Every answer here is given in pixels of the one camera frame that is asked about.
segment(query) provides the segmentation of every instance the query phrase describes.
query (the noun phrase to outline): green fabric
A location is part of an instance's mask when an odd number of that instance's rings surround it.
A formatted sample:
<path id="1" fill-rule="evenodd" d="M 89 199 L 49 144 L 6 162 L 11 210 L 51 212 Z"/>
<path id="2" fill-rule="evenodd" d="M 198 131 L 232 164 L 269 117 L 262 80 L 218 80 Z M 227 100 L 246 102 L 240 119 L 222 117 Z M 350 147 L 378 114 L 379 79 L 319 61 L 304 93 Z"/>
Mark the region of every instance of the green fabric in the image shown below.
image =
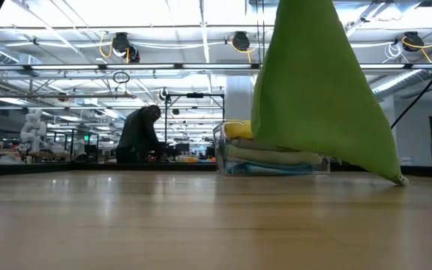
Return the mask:
<path id="1" fill-rule="evenodd" d="M 388 120 L 331 0 L 280 0 L 251 124 L 255 140 L 402 181 Z"/>

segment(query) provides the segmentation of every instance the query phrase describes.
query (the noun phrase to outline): clear plastic bin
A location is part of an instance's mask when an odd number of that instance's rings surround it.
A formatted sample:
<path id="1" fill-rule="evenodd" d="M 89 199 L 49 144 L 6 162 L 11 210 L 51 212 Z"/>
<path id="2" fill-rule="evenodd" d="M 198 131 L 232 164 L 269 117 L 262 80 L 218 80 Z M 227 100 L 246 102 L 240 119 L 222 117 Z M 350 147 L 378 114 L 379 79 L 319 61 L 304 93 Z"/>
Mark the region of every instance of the clear plastic bin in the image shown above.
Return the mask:
<path id="1" fill-rule="evenodd" d="M 214 128 L 214 150 L 216 154 L 217 171 L 224 175 L 230 176 L 248 176 L 248 175 L 314 175 L 327 174 L 330 171 L 330 158 L 319 154 L 311 153 L 290 153 L 291 155 L 306 155 L 311 156 L 311 159 L 304 159 L 301 163 L 293 163 L 286 165 L 282 163 L 261 162 L 251 160 L 250 158 L 234 157 L 231 154 L 235 153 L 234 141 L 225 134 L 223 123 Z M 271 152 L 265 151 L 268 155 L 273 155 Z"/>

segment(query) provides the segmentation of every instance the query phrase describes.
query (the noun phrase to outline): white pillar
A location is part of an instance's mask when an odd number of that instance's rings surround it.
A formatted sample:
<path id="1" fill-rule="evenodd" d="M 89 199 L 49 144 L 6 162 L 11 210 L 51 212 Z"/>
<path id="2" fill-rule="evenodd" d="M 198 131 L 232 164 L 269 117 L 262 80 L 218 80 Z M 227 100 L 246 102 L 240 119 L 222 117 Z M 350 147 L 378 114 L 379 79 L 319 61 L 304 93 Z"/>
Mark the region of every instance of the white pillar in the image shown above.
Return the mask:
<path id="1" fill-rule="evenodd" d="M 226 78 L 226 119 L 251 120 L 253 83 L 250 76 Z"/>

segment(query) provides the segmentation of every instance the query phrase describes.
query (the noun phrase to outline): ceiling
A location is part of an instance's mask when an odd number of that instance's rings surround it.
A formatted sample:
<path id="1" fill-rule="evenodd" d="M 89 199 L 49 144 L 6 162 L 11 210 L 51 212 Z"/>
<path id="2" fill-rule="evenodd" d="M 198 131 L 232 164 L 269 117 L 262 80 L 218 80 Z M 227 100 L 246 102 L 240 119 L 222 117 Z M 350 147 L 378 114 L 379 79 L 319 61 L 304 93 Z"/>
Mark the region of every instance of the ceiling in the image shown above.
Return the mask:
<path id="1" fill-rule="evenodd" d="M 139 44 L 136 48 L 141 55 L 141 63 L 248 63 L 246 53 L 235 51 L 225 41 L 228 41 L 235 31 L 245 31 L 253 48 L 257 48 L 258 36 L 260 44 L 263 44 L 263 36 L 265 43 L 269 44 L 276 14 L 276 7 L 273 4 L 268 4 L 264 13 L 260 4 L 257 11 L 254 5 L 249 4 L 254 3 L 253 0 L 26 0 L 25 4 L 29 11 L 16 2 L 21 0 L 7 0 L 0 11 L 0 50 L 15 59 L 30 55 L 41 64 L 55 65 L 103 64 L 103 61 L 109 64 L 124 63 L 123 58 L 114 54 L 109 58 L 103 58 L 100 53 L 100 42 L 110 42 L 116 32 L 127 32 L 130 41 Z M 432 7 L 415 8 L 418 1 L 395 2 L 396 4 L 389 5 L 371 21 L 362 23 L 349 36 L 349 42 L 353 45 L 360 63 L 405 62 L 401 55 L 395 59 L 388 58 L 388 53 L 385 54 L 388 45 L 373 44 L 388 43 L 395 38 L 401 39 L 407 31 L 417 31 L 426 44 L 432 44 Z M 370 1 L 336 1 L 335 7 L 343 26 L 348 26 L 359 19 L 369 4 Z M 311 22 L 308 22 L 307 27 L 311 27 Z M 104 53 L 110 51 L 109 46 L 101 48 Z M 259 46 L 259 49 L 250 54 L 250 61 L 259 62 L 262 53 L 263 46 Z M 426 62 L 421 51 L 402 54 L 409 62 Z M 160 76 L 154 79 L 150 70 L 137 71 L 140 79 L 132 79 L 128 84 L 120 86 L 124 88 L 119 89 L 121 94 L 127 90 L 137 97 L 136 100 L 99 98 L 97 105 L 124 107 L 156 104 L 159 102 L 158 94 L 162 88 L 180 94 L 222 94 L 231 91 L 232 88 L 231 85 L 227 85 L 227 77 L 232 74 L 222 71 L 185 74 L 177 70 L 158 72 Z M 94 75 L 95 72 L 77 74 Z M 49 83 L 46 79 L 34 79 L 32 88 L 40 88 L 37 93 L 41 95 L 59 92 L 105 95 L 110 92 L 109 89 L 113 93 L 118 86 L 113 82 L 111 75 L 102 73 L 101 79 L 59 79 Z M 372 83 L 385 75 L 369 73 L 367 80 Z M 1 72 L 0 80 L 19 91 L 28 91 L 31 87 L 29 80 L 5 79 L 5 76 L 8 74 Z M 8 87 L 1 87 L 0 93 L 2 91 L 10 90 Z M 31 100 L 31 104 L 45 106 L 67 107 L 68 103 L 74 104 L 74 100 Z M 182 98 L 177 104 L 214 106 L 214 109 L 202 109 L 198 112 L 187 110 L 178 117 L 220 118 L 222 113 L 210 98 Z M 0 105 L 15 104 L 0 101 Z M 116 118 L 114 122 L 121 124 L 124 116 L 131 111 L 116 110 L 121 118 Z M 51 110 L 47 112 L 54 116 L 62 113 Z M 101 121 L 93 118 L 91 112 L 70 113 L 72 116 L 76 114 L 80 114 L 86 122 Z M 207 128 L 210 131 L 218 121 L 209 123 L 212 124 L 204 124 L 204 127 L 195 126 L 194 129 Z"/>

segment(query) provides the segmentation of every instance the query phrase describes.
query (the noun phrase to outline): wooden tabletop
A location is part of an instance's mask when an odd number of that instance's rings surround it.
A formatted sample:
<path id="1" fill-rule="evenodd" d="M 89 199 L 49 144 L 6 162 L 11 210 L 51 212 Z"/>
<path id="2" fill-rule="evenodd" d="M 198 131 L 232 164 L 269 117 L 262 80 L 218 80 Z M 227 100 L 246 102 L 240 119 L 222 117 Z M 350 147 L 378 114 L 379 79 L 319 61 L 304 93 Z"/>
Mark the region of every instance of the wooden tabletop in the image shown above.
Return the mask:
<path id="1" fill-rule="evenodd" d="M 0 269 L 432 269 L 432 178 L 0 176 Z"/>

